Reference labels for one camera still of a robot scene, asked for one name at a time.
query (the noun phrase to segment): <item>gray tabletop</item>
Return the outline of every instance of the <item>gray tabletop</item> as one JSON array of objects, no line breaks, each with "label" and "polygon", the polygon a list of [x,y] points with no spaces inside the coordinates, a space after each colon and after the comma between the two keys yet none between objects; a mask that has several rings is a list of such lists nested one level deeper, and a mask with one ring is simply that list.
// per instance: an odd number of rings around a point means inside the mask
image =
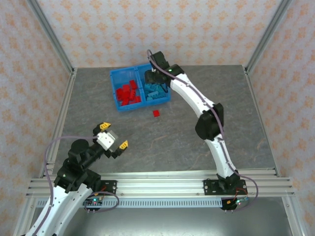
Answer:
[{"label": "gray tabletop", "polygon": [[[193,84],[210,100],[224,106],[225,141],[238,169],[274,167],[258,114],[240,65],[182,66]],[[98,173],[216,169],[207,145],[194,127],[197,116],[172,91],[161,105],[118,112],[109,73],[113,68],[79,68],[63,135],[91,136],[103,121],[128,140],[129,148],[117,159],[102,157],[91,167]],[[159,110],[160,117],[152,111]],[[67,158],[73,140],[61,141],[54,171]]]}]

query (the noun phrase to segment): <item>orange patterned wall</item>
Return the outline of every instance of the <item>orange patterned wall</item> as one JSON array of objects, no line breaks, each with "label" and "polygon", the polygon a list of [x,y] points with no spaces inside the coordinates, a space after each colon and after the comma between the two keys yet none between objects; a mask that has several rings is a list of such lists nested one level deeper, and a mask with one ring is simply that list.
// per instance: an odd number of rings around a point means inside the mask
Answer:
[{"label": "orange patterned wall", "polygon": [[281,174],[315,232],[315,1],[295,0],[251,80]]},{"label": "orange patterned wall", "polygon": [[0,235],[13,234],[68,73],[25,0],[0,1]]},{"label": "orange patterned wall", "polygon": [[39,0],[75,67],[246,65],[281,0]]}]

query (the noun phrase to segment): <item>purple cable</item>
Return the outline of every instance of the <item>purple cable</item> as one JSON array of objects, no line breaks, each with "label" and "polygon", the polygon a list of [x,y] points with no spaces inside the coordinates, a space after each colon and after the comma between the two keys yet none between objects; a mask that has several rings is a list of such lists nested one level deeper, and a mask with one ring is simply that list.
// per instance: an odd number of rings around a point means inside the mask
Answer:
[{"label": "purple cable", "polygon": [[[109,210],[113,210],[113,209],[115,209],[118,205],[119,205],[119,198],[118,198],[118,196],[115,194],[115,193],[110,193],[110,192],[106,192],[106,191],[99,191],[99,192],[94,192],[94,193],[92,193],[88,198],[90,198],[90,197],[92,197],[93,195],[95,195],[96,193],[98,193],[98,194],[100,194],[100,193],[102,193],[102,194],[109,194],[109,195],[112,195],[112,196],[114,196],[115,198],[117,198],[117,203],[116,203],[116,205],[114,205],[114,206],[112,206],[112,207],[110,207],[110,208],[106,208],[106,209],[103,209],[103,210],[97,210],[97,211],[94,211],[94,213],[101,213],[101,212],[106,212],[106,211],[109,211]],[[89,209],[87,209],[87,202],[85,201],[85,203],[84,203],[84,210],[86,210],[88,213],[89,213]]]},{"label": "purple cable", "polygon": [[44,152],[44,170],[45,170],[45,175],[47,177],[47,180],[48,180],[48,184],[49,184],[49,190],[50,190],[50,202],[49,202],[49,207],[47,209],[47,212],[44,216],[44,218],[42,219],[42,221],[40,222],[40,224],[38,225],[37,229],[34,231],[33,235],[32,236],[36,236],[37,232],[39,231],[40,227],[42,227],[42,225],[44,224],[45,220],[47,219],[49,213],[50,213],[50,210],[51,210],[51,206],[53,204],[53,200],[54,200],[54,191],[53,191],[53,185],[51,183],[51,180],[50,180],[50,177],[49,177],[49,174],[48,174],[48,170],[47,170],[47,152],[48,152],[48,149],[50,148],[50,146],[60,140],[60,139],[96,139],[97,136],[89,136],[89,137],[80,137],[80,136],[62,136],[62,137],[58,137],[58,138],[55,138],[54,140],[52,140],[49,145],[47,146],[47,148],[45,149],[45,152]]},{"label": "purple cable", "polygon": [[216,111],[204,100],[204,98],[200,95],[200,93],[197,92],[197,90],[196,90],[194,87],[190,86],[190,85],[189,85],[188,83],[186,83],[185,81],[183,81],[183,80],[177,78],[176,76],[174,76],[174,75],[168,73],[167,71],[165,71],[165,70],[163,70],[161,67],[159,67],[159,66],[156,64],[155,60],[152,58],[152,52],[151,52],[150,49],[147,50],[147,55],[148,55],[149,61],[150,61],[160,72],[162,72],[163,74],[165,74],[165,75],[167,75],[167,76],[172,77],[174,80],[177,80],[177,81],[179,81],[179,82],[185,84],[185,85],[188,86],[189,88],[191,88],[191,89],[196,93],[196,95],[201,99],[201,101],[202,101],[203,103],[206,103],[207,107],[210,108],[211,112],[212,112],[213,115],[215,116],[216,121],[217,121],[217,123],[218,123],[218,125],[219,125],[219,129],[220,129],[220,132],[221,132],[221,135],[222,135],[222,139],[219,139],[219,143],[220,143],[220,145],[221,145],[221,148],[222,148],[223,153],[224,153],[225,160],[226,160],[226,162],[227,162],[229,168],[230,168],[230,169],[233,171],[233,173],[236,174],[237,176],[242,177],[242,178],[246,178],[246,179],[252,181],[252,182],[254,183],[255,187],[256,187],[256,195],[255,195],[255,197],[254,197],[254,200],[253,200],[251,203],[247,204],[245,207],[240,208],[240,209],[236,209],[236,210],[234,210],[234,211],[244,210],[245,208],[247,208],[247,207],[249,207],[250,205],[252,205],[252,204],[255,202],[255,200],[257,199],[257,197],[258,197],[258,185],[257,185],[256,181],[253,180],[252,178],[237,173],[237,172],[232,168],[232,166],[230,165],[230,163],[228,162],[227,155],[226,155],[225,150],[224,150],[224,148],[223,148],[223,146],[222,146],[222,143],[221,143],[222,141],[224,141],[224,131],[223,131],[223,127],[222,127],[221,121],[220,121],[220,119],[219,119],[219,117],[218,117]]}]

